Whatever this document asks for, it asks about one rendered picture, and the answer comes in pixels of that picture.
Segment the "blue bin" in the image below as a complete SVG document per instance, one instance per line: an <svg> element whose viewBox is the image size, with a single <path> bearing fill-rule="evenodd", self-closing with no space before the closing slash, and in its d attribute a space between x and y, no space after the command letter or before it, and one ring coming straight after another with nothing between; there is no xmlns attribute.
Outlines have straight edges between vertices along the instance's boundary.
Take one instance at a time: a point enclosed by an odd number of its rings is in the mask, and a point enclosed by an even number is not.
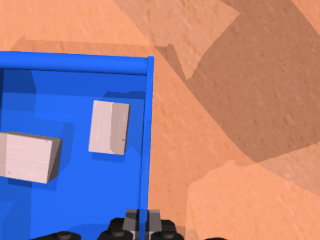
<svg viewBox="0 0 320 240"><path fill-rule="evenodd" d="M145 240L154 56L0 51L0 68L0 132L62 139L50 182L0 176L0 240L96 240L126 209L139 209ZM88 151L93 100L131 106L124 155Z"/></svg>

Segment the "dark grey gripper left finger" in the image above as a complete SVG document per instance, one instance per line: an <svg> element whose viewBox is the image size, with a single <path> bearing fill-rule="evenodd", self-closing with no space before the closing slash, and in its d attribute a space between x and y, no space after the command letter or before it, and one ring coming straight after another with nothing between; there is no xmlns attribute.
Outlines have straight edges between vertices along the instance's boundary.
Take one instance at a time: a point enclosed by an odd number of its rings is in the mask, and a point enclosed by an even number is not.
<svg viewBox="0 0 320 240"><path fill-rule="evenodd" d="M125 219L116 217L110 220L108 229L101 232L97 240L139 240L139 223L139 209L127 209ZM59 231L30 240L81 240L81 235Z"/></svg>

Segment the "grey metal block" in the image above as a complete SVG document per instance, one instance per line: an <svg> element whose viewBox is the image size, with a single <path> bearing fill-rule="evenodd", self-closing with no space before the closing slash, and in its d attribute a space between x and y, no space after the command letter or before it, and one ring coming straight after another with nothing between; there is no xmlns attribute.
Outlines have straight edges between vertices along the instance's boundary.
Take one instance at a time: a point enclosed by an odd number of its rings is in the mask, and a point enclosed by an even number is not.
<svg viewBox="0 0 320 240"><path fill-rule="evenodd" d="M48 183L58 176L62 139L0 132L0 176Z"/></svg>

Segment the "pink rectangular block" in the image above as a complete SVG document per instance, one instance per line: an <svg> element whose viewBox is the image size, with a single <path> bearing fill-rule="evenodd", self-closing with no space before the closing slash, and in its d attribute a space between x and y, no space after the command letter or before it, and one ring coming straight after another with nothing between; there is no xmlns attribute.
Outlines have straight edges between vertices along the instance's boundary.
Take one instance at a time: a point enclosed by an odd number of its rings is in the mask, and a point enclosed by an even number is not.
<svg viewBox="0 0 320 240"><path fill-rule="evenodd" d="M94 100L89 152L124 155L130 105Z"/></svg>

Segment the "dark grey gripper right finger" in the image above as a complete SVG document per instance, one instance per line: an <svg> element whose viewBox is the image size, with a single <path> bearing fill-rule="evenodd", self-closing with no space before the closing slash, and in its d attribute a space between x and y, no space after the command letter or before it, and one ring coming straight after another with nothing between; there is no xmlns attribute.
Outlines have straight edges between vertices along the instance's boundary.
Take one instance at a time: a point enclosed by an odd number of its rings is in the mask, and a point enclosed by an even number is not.
<svg viewBox="0 0 320 240"><path fill-rule="evenodd" d="M163 231L162 231L163 230ZM171 230L171 231L169 231ZM174 231L174 232L173 232ZM145 240L185 240L176 233L175 223L160 217L160 210L148 210L145 226ZM207 238L204 240L227 240L222 237Z"/></svg>

